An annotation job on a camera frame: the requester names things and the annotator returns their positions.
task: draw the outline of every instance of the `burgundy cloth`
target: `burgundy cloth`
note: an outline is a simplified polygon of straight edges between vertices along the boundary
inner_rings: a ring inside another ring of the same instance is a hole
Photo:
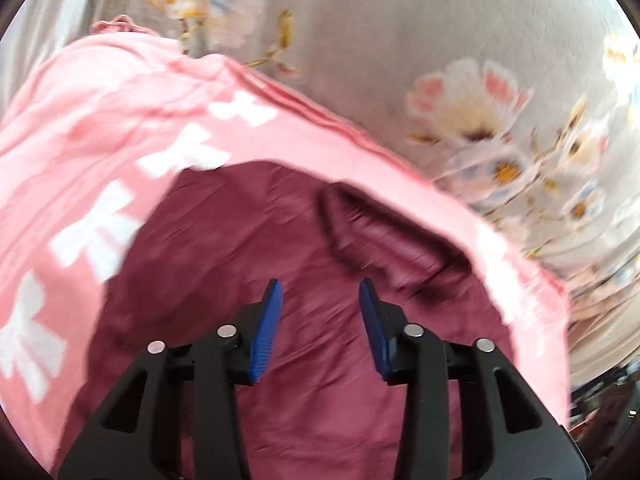
[[[512,357],[466,256],[363,192],[270,162],[183,171],[108,286],[57,463],[150,341],[191,342],[277,278],[284,305],[270,368],[257,386],[238,388],[252,478],[392,478],[404,386],[386,386],[374,370],[358,307],[366,276],[382,300],[441,338],[488,337]]]

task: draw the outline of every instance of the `maroon fabric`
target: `maroon fabric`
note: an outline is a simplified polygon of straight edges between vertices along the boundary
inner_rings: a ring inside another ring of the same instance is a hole
[[[270,368],[238,389],[253,478],[392,478],[404,387],[374,370],[358,307],[366,276],[409,320],[453,342],[488,337],[511,358],[466,256],[361,191],[270,162],[183,171],[108,286],[58,458],[150,341],[191,342],[277,278],[284,305]]]

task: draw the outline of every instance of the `pink fabric with white bows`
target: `pink fabric with white bows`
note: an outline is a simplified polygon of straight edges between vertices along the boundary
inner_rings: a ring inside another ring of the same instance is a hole
[[[50,467],[130,241],[175,174],[255,159],[345,180],[463,248],[510,327],[516,365],[566,420],[562,287],[360,130],[234,60],[133,32],[83,38],[0,124],[0,398]]]

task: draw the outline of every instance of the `round metal rivet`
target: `round metal rivet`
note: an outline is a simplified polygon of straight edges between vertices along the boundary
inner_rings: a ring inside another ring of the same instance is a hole
[[[420,325],[415,323],[409,323],[405,325],[402,331],[409,337],[420,337],[424,334],[424,329]]]
[[[159,354],[165,347],[162,341],[152,341],[146,346],[146,351],[150,354]]]
[[[220,337],[233,337],[238,332],[238,329],[233,325],[223,325],[218,329],[218,335]]]
[[[490,339],[478,339],[476,346],[478,347],[478,350],[482,352],[493,352],[495,350],[495,344]]]

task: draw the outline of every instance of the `white bow print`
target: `white bow print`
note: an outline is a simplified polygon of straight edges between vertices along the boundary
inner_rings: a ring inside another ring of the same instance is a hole
[[[190,166],[204,170],[219,168],[229,160],[229,153],[202,143],[211,134],[196,123],[187,124],[175,142],[163,152],[150,153],[136,164],[151,178],[159,178],[169,170],[180,171]]]
[[[58,377],[66,342],[33,320],[44,306],[42,286],[32,271],[22,278],[14,310],[0,329],[0,370],[9,378],[14,365],[24,380],[33,402],[42,402],[49,390],[49,377]]]
[[[86,250],[99,282],[113,276],[130,240],[142,225],[137,219],[118,213],[133,199],[134,195],[121,181],[116,179],[107,184],[87,215],[62,229],[49,242],[60,266],[68,267]],[[113,241],[105,239],[105,232]]]
[[[242,117],[249,126],[255,128],[276,117],[276,108],[254,104],[255,97],[248,92],[237,90],[233,102],[212,103],[209,112],[222,120],[228,121],[232,117]]]

